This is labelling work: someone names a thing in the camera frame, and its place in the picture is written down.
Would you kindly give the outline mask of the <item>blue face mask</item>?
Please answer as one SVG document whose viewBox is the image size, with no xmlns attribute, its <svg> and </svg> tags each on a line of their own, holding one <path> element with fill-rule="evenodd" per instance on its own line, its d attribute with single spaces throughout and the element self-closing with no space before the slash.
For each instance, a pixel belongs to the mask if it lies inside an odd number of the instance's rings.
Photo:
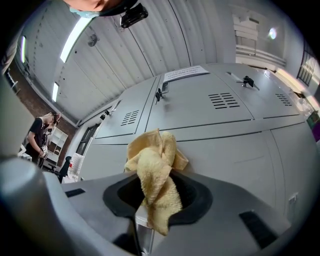
<svg viewBox="0 0 320 256">
<path fill-rule="evenodd" d="M 80 17 L 85 18 L 85 19 L 93 19 L 95 17 L 99 17 L 100 16 L 100 12 L 98 12 L 98 11 L 78 10 L 78 9 L 75 9 L 75 8 L 73 8 L 71 6 L 69 7 L 69 10 L 70 10 L 71 13 L 77 14 Z"/>
</svg>

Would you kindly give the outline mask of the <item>grey ceiling sensor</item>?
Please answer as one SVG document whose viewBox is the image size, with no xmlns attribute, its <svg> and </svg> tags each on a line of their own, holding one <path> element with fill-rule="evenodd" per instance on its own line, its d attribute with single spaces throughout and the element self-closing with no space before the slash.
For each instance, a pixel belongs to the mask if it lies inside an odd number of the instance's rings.
<svg viewBox="0 0 320 256">
<path fill-rule="evenodd" d="M 98 36 L 96 34 L 92 34 L 89 37 L 89 41 L 87 42 L 87 44 L 88 44 L 89 47 L 94 47 L 99 40 L 100 39 L 98 38 Z"/>
</svg>

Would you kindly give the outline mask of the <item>grey metal locker cabinet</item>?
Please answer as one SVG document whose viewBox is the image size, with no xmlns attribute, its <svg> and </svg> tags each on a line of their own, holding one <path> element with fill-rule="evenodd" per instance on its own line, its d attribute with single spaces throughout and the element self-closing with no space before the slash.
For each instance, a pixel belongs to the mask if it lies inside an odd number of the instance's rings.
<svg viewBox="0 0 320 256">
<path fill-rule="evenodd" d="M 152 246 L 150 256 L 271 256 L 281 252 L 302 228 L 320 190 L 320 155 L 286 84 L 270 71 L 245 64 L 202 67 L 209 73 L 169 82 L 163 82 L 162 74 L 126 89 L 95 132 L 80 169 L 82 181 L 76 183 L 82 193 L 69 199 L 93 254 L 142 256 L 139 217 L 147 224 L 146 239 L 154 241 L 158 232 L 148 226 L 142 204 L 134 217 L 118 217 L 105 205 L 103 194 L 109 186 L 137 174 L 125 171 L 127 147 L 156 129 L 172 133 L 177 148 L 180 141 L 270 131 L 283 166 L 291 226 L 274 226 L 274 221 L 265 222 L 253 211 L 239 214 L 237 206 L 232 206 L 237 191 L 233 184 L 188 171 L 186 166 L 171 172 L 205 185 L 212 205 L 194 224 L 168 225 L 168 234 Z M 245 76 L 260 90 L 243 87 Z M 158 88 L 165 92 L 165 99 L 155 105 Z"/>
</svg>

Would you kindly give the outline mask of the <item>black balcony railing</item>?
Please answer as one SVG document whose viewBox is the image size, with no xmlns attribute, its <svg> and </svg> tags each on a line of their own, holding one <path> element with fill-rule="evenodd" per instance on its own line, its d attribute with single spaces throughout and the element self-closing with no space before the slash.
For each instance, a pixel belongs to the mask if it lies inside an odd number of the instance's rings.
<svg viewBox="0 0 320 256">
<path fill-rule="evenodd" d="M 303 42 L 303 53 L 297 79 L 301 80 L 307 87 L 314 74 L 316 56 L 306 40 Z"/>
</svg>

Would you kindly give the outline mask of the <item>white paper notice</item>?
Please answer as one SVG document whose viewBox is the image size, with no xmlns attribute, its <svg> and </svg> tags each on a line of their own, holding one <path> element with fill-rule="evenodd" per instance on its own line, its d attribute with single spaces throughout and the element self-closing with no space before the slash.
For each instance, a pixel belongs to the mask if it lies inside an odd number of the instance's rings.
<svg viewBox="0 0 320 256">
<path fill-rule="evenodd" d="M 192 66 L 179 70 L 170 71 L 164 74 L 163 82 L 171 82 L 187 77 L 193 77 L 198 75 L 209 74 L 210 72 L 205 70 L 202 66 Z"/>
</svg>

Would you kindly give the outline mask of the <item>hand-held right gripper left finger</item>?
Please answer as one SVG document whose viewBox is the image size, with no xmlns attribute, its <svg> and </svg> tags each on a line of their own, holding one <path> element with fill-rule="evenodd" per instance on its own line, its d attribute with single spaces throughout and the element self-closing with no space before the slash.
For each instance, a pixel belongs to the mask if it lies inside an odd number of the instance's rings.
<svg viewBox="0 0 320 256">
<path fill-rule="evenodd" d="M 137 174 L 110 185 L 103 193 L 104 204 L 115 216 L 122 218 L 134 218 L 144 198 Z"/>
</svg>

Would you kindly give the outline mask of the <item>white metal locker door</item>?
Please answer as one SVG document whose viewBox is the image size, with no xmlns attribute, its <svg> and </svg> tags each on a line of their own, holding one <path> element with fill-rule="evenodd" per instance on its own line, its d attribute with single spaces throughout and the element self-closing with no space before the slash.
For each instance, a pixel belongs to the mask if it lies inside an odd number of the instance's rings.
<svg viewBox="0 0 320 256">
<path fill-rule="evenodd" d="M 177 142 L 188 158 L 186 170 L 233 185 L 233 207 L 255 212 L 274 226 L 292 224 L 286 213 L 286 188 L 278 146 L 270 131 Z"/>
</svg>

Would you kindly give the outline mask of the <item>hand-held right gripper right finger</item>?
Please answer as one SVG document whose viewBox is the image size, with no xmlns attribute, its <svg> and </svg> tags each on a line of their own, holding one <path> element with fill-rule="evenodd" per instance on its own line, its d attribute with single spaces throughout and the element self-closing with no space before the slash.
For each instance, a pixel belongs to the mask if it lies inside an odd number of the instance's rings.
<svg viewBox="0 0 320 256">
<path fill-rule="evenodd" d="M 213 196 L 211 191 L 202 183 L 177 171 L 170 173 L 180 201 L 182 210 L 171 215 L 168 225 L 191 225 L 199 221 L 211 208 Z"/>
</svg>

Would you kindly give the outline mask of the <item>black office chair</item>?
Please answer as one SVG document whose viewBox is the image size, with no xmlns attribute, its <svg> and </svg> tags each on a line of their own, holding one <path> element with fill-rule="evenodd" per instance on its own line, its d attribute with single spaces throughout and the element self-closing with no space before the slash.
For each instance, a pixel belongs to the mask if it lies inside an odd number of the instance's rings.
<svg viewBox="0 0 320 256">
<path fill-rule="evenodd" d="M 62 168 L 59 171 L 58 180 L 59 180 L 60 183 L 62 183 L 63 178 L 68 175 L 68 169 L 69 169 L 69 166 L 70 166 L 71 159 L 72 159 L 71 156 L 67 156 L 65 158 L 65 162 L 64 162 Z"/>
</svg>

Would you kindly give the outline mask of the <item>large clear water bottle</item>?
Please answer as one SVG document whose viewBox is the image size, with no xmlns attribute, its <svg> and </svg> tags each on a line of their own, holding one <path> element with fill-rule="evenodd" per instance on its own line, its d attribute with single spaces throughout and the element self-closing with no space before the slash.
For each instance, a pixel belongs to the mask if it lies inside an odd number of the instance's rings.
<svg viewBox="0 0 320 256">
<path fill-rule="evenodd" d="M 68 167 L 68 177 L 73 181 L 77 182 L 80 176 L 80 170 L 84 161 L 84 156 L 78 153 L 74 153 L 71 157 Z"/>
</svg>

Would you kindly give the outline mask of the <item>yellow cleaning cloth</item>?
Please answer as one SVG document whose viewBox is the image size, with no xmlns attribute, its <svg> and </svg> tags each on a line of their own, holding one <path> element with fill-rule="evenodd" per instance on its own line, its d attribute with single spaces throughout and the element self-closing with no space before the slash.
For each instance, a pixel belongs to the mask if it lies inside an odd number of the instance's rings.
<svg viewBox="0 0 320 256">
<path fill-rule="evenodd" d="M 189 160 L 177 148 L 175 136 L 159 129 L 145 132 L 127 146 L 126 172 L 136 172 L 144 195 L 147 225 L 166 236 L 169 218 L 183 209 L 172 170 L 182 171 Z"/>
</svg>

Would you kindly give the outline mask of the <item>purple cloth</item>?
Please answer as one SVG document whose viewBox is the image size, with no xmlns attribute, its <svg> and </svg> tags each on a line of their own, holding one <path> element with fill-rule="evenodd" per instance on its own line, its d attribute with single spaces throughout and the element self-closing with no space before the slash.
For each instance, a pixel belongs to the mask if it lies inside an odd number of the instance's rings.
<svg viewBox="0 0 320 256">
<path fill-rule="evenodd" d="M 320 116 L 318 115 L 318 112 L 312 112 L 306 121 L 312 131 L 315 141 L 318 142 L 320 140 Z"/>
</svg>

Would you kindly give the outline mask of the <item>long ceiling light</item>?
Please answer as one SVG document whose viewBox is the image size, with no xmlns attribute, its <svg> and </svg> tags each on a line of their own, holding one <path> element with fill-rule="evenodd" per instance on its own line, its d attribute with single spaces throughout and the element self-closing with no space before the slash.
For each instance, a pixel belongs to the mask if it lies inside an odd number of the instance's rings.
<svg viewBox="0 0 320 256">
<path fill-rule="evenodd" d="M 71 30 L 70 34 L 67 37 L 67 40 L 62 48 L 60 54 L 60 60 L 63 63 L 66 63 L 68 57 L 76 44 L 78 38 L 83 33 L 83 31 L 87 28 L 87 26 L 91 23 L 93 18 L 85 18 L 81 17 L 77 23 L 74 25 L 73 29 Z"/>
<path fill-rule="evenodd" d="M 60 86 L 58 85 L 57 82 L 54 82 L 54 83 L 53 83 L 53 89 L 52 89 L 52 96 L 51 96 L 51 98 L 52 98 L 52 100 L 53 100 L 54 102 L 57 101 L 58 92 L 59 92 L 59 87 L 60 87 Z"/>
<path fill-rule="evenodd" d="M 21 44 L 20 44 L 20 61 L 24 64 L 25 63 L 25 50 L 26 50 L 26 37 L 23 35 L 21 37 Z"/>
</svg>

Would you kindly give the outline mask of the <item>black window frame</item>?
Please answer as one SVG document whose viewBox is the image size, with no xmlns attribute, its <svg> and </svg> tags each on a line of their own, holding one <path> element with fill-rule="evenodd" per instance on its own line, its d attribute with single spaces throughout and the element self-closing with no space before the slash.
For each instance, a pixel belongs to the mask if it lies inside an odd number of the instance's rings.
<svg viewBox="0 0 320 256">
<path fill-rule="evenodd" d="M 79 155 L 84 155 L 85 150 L 87 148 L 87 146 L 89 145 L 89 142 L 91 140 L 91 138 L 94 136 L 96 130 L 98 129 L 98 127 L 100 126 L 99 123 L 96 123 L 93 126 L 90 126 L 86 129 L 84 135 L 82 136 L 80 143 L 77 147 L 76 153 Z"/>
</svg>

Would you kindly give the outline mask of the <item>white open shelf unit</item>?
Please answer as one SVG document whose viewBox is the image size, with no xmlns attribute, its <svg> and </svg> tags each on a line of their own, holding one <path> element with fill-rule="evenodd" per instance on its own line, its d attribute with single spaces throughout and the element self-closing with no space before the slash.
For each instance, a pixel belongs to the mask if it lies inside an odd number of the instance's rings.
<svg viewBox="0 0 320 256">
<path fill-rule="evenodd" d="M 56 127 L 50 135 L 48 150 L 54 155 L 59 156 L 65 145 L 65 142 L 67 141 L 67 138 L 68 135 Z"/>
</svg>

